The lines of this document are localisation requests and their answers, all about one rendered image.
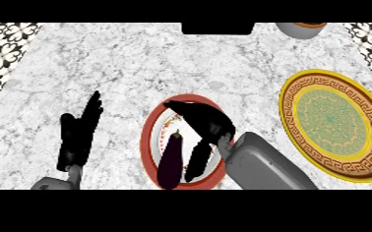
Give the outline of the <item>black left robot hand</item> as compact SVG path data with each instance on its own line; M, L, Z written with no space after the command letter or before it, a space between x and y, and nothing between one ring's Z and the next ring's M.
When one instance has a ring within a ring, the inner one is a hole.
M72 165L84 166L90 154L93 135L103 112L100 93L94 91L78 118L69 113L59 117L60 148L56 169L66 172Z

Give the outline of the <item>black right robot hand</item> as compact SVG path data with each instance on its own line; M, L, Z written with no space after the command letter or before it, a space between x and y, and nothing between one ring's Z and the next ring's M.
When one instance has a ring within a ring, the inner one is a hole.
M234 125L225 113L209 104L169 100L163 102L163 106L183 117L190 128L200 137L191 150L184 175L186 182L190 182L203 174L212 151L211 145L218 144L221 137L228 138L227 142L231 141Z

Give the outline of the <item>red-rimmed white plate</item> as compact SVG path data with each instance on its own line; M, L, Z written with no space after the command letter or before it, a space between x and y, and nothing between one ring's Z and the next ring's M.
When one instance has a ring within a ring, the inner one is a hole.
M187 165L191 148L200 137L187 126L184 120L175 117L175 112L163 107L162 104L153 108L143 127L138 141L140 160L146 175L152 182L156 182L156 166L169 135L180 130L183 137L183 165ZM221 159L217 147L212 146L212 154L203 174L190 183L180 181L177 190L212 189L225 176L225 164Z

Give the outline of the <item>dark purple eggplant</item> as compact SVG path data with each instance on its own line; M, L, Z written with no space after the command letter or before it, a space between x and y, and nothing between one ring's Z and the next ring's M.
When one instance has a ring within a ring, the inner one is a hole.
M174 132L168 139L156 169L156 182L165 190L174 189L180 183L183 170L181 146L183 137L178 132Z

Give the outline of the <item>yellow-rimmed green patterned plate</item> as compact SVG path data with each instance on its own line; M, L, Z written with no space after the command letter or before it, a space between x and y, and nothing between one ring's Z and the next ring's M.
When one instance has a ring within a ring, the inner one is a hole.
M321 171L372 183L372 91L335 71L304 70L281 86L279 114L292 144Z

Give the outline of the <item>grey pot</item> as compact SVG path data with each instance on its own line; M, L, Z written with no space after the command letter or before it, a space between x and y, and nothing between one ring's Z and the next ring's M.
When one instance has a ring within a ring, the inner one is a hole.
M323 30L326 23L277 23L277 29L296 39L311 39Z

